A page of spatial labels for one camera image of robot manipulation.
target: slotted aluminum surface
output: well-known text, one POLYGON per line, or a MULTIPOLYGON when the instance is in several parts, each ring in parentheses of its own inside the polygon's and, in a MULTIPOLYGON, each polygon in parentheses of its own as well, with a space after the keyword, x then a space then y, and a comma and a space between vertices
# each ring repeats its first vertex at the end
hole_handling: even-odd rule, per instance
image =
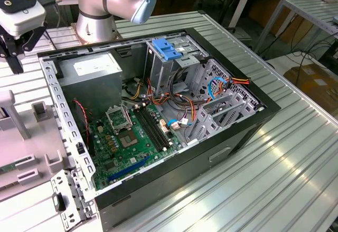
MULTIPOLYGON (((125 38, 194 27, 282 109, 236 155, 113 231, 326 231, 338 215, 338 122, 334 118, 206 15, 156 16, 144 25, 120 21, 117 26, 125 38)), ((69 28, 50 34, 55 41, 78 43, 69 28)), ((32 58, 26 67, 35 64, 32 58)), ((17 108, 29 108, 24 106, 32 100, 51 104, 37 66, 19 76, 11 76, 5 64, 0 66, 1 89, 15 89, 20 97, 17 108)), ((0 203, 0 210, 6 210, 0 213, 0 222, 17 229, 11 231, 46 231, 51 226, 62 231, 48 199, 51 194, 50 185, 44 184, 0 203)), ((101 231, 99 227, 94 219, 75 231, 101 231)))
POLYGON ((284 0, 283 4, 329 34, 338 32, 333 17, 338 16, 338 3, 323 0, 284 0))

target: metal frame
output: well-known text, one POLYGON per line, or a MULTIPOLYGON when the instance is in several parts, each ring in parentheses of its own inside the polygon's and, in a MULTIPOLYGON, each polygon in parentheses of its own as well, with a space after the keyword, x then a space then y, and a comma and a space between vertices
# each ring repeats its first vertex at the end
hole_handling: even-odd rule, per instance
POLYGON ((290 9, 291 13, 285 19, 276 36, 280 35, 285 30, 295 14, 298 14, 304 19, 307 19, 309 22, 313 23, 328 34, 336 34, 338 32, 338 26, 336 24, 333 24, 332 22, 335 14, 334 11, 326 11, 327 6, 336 7, 338 6, 338 3, 328 4, 322 0, 280 0, 278 6, 276 7, 268 23, 266 24, 262 34, 260 35, 253 51, 255 53, 258 53, 259 49, 264 43, 266 36, 270 32, 273 24, 276 22, 279 14, 284 7, 290 9), (314 15, 311 13, 311 11, 313 11, 315 7, 318 7, 318 4, 320 6, 320 10, 318 10, 318 13, 314 15))

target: metal bracket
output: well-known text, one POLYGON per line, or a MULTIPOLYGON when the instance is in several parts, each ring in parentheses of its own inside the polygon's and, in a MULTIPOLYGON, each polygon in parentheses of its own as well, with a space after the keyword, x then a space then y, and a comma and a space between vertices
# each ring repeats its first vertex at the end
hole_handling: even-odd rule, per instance
MULTIPOLYGON (((51 178, 54 195, 62 196, 65 207, 60 213, 63 228, 70 231, 72 228, 91 218, 96 213, 94 201, 85 202, 80 185, 77 183, 76 173, 61 170, 51 178)), ((55 202, 55 210, 58 212, 59 201, 55 202)))

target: yellow wire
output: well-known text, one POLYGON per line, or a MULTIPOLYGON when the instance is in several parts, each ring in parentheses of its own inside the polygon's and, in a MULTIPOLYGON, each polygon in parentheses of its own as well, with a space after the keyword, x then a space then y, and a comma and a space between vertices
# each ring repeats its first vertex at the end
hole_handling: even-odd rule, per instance
POLYGON ((241 81, 248 81, 249 79, 243 80, 243 79, 237 79, 237 78, 232 78, 233 80, 241 80, 241 81))
POLYGON ((136 92, 136 94, 133 97, 130 98, 131 100, 135 100, 138 97, 139 91, 140 91, 140 87, 141 87, 141 84, 139 83, 138 86, 137 86, 137 92, 136 92))

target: expansion slot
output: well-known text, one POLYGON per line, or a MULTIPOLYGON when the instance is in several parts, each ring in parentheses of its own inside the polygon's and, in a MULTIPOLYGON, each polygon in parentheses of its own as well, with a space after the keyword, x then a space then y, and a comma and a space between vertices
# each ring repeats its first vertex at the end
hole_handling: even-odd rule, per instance
POLYGON ((16 163, 17 162, 13 162, 11 164, 4 165, 4 166, 0 167, 0 175, 5 174, 7 172, 11 172, 13 170, 16 170, 16 166, 15 166, 16 163))
POLYGON ((143 166, 144 164, 146 164, 146 161, 150 158, 150 156, 145 157, 143 160, 125 168, 124 170, 121 170, 111 176, 108 177, 108 181, 113 181, 114 179, 118 179, 119 177, 122 177, 123 175, 140 168, 141 166, 143 166))
POLYGON ((161 132, 161 130, 154 123, 151 115, 146 109, 140 109, 135 111, 135 116, 144 128, 148 137, 154 144, 158 152, 163 151, 163 148, 169 148, 169 142, 161 132))

